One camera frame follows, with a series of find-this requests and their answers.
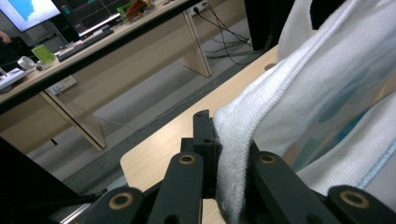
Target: keyboard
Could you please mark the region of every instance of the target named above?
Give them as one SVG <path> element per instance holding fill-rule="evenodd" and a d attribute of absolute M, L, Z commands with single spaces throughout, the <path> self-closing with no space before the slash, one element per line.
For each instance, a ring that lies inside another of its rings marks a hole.
<path fill-rule="evenodd" d="M 93 45 L 94 43 L 98 42 L 99 40 L 107 37 L 108 35 L 113 34 L 114 31 L 111 29 L 104 30 L 99 35 L 95 35 L 92 38 L 87 39 L 82 44 L 75 46 L 74 48 L 70 49 L 69 51 L 61 54 L 58 56 L 58 61 L 63 62 L 64 60 L 72 57 L 73 55 L 79 53 L 80 51 L 86 49 L 87 47 Z"/>

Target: green object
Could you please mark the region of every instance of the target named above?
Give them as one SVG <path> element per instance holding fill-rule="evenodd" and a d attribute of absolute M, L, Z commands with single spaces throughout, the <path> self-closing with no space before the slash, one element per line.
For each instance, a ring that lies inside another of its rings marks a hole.
<path fill-rule="evenodd" d="M 43 64 L 55 61 L 53 54 L 44 45 L 35 47 L 32 52 Z"/>
<path fill-rule="evenodd" d="M 132 4 L 132 2 L 123 5 L 122 7 L 117 7 L 117 11 L 120 13 L 123 21 L 127 21 L 125 18 L 125 10 Z"/>

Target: light wood tabletop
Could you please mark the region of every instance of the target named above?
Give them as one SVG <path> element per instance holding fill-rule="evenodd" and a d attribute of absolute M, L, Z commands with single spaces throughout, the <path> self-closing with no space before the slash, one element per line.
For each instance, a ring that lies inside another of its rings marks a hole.
<path fill-rule="evenodd" d="M 121 158 L 120 164 L 128 185 L 145 191 L 161 181 L 169 161 L 180 151 L 181 138 L 192 137 L 192 116 L 208 109 L 210 117 L 213 117 L 219 107 L 231 102 L 274 63 L 276 47 L 127 152 Z M 214 200 L 204 200 L 203 223 L 224 223 Z"/>

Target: electrical outlet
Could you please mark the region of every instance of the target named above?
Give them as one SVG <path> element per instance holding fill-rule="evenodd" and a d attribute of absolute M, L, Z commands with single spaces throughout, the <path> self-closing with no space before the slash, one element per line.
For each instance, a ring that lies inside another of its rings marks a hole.
<path fill-rule="evenodd" d="M 76 84 L 77 84 L 77 81 L 72 76 L 68 76 L 68 77 L 62 79 L 61 81 L 53 84 L 52 86 L 50 86 L 49 91 L 52 94 L 57 95 L 60 92 L 65 91 L 68 88 L 70 88 Z"/>
<path fill-rule="evenodd" d="M 195 7 L 198 8 L 198 11 L 199 11 L 199 12 L 201 12 L 202 10 L 204 10 L 204 9 L 206 8 L 206 4 L 207 4 L 207 1 L 204 0 L 204 1 L 201 1 L 201 2 L 199 2 L 199 3 L 197 3 L 197 4 L 195 4 L 195 5 L 192 6 L 192 7 L 190 7 L 190 14 L 191 14 L 192 16 L 196 14 L 196 12 L 194 11 L 194 8 L 195 8 Z"/>
<path fill-rule="evenodd" d="M 73 85 L 76 85 L 76 79 L 72 76 L 68 76 L 64 79 L 61 80 L 62 85 L 64 86 L 64 89 L 68 89 L 69 87 L 72 87 Z"/>

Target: desktop clutter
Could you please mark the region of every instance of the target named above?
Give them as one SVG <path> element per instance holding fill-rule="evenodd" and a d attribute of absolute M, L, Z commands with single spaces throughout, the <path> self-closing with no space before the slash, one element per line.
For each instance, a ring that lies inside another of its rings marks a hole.
<path fill-rule="evenodd" d="M 50 67 L 51 63 L 55 61 L 54 55 L 44 46 L 40 45 L 32 49 L 33 54 L 37 57 L 39 61 L 35 62 L 33 59 L 21 56 L 17 60 L 15 68 L 10 71 L 5 71 L 0 68 L 0 93 L 7 93 L 12 90 L 15 84 L 21 81 L 31 72 L 43 71 Z"/>
<path fill-rule="evenodd" d="M 142 17 L 146 10 L 153 7 L 155 7 L 155 5 L 151 0 L 136 0 L 122 7 L 118 7 L 117 11 L 124 21 L 132 22 L 135 17 Z"/>

